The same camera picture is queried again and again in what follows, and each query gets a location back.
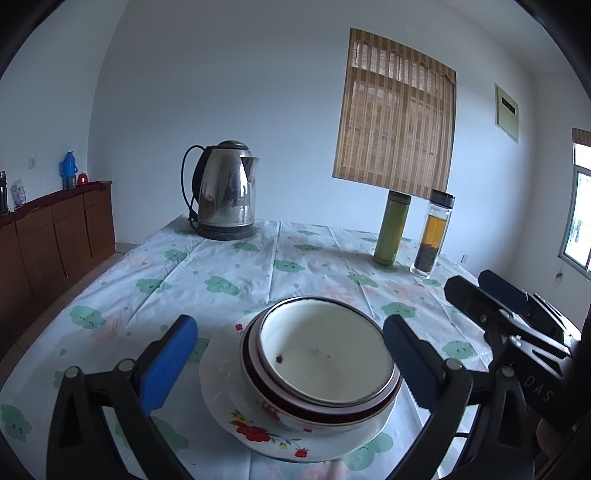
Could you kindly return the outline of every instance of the kettle base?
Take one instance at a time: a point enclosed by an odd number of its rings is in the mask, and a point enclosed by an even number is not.
[[[253,223],[243,226],[212,226],[197,222],[197,234],[211,240],[243,240],[256,233]]]

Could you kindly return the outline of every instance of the window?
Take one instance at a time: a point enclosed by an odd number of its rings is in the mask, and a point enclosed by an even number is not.
[[[591,278],[591,132],[573,128],[573,193],[560,257]]]
[[[423,198],[445,191],[455,118],[454,70],[351,29],[333,177]]]

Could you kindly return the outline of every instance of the green thermos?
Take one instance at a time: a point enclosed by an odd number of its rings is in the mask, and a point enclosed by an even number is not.
[[[411,196],[390,190],[388,203],[379,230],[378,243],[375,245],[374,261],[391,267],[402,238],[402,231],[408,215]]]

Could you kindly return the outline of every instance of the red flower pattern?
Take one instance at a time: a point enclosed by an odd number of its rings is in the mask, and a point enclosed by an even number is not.
[[[261,427],[252,427],[238,420],[233,420],[231,423],[236,425],[238,427],[236,431],[244,435],[250,442],[268,442],[271,440],[267,431]]]
[[[271,407],[266,401],[264,401],[263,403],[261,403],[261,408],[273,420],[279,421],[279,415],[277,414],[278,410],[276,410],[275,408]]]

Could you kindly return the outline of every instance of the blue thermos flask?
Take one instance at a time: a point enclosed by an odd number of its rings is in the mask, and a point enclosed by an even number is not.
[[[76,188],[76,159],[74,152],[68,152],[66,158],[60,162],[60,176],[62,180],[62,190],[71,190]]]

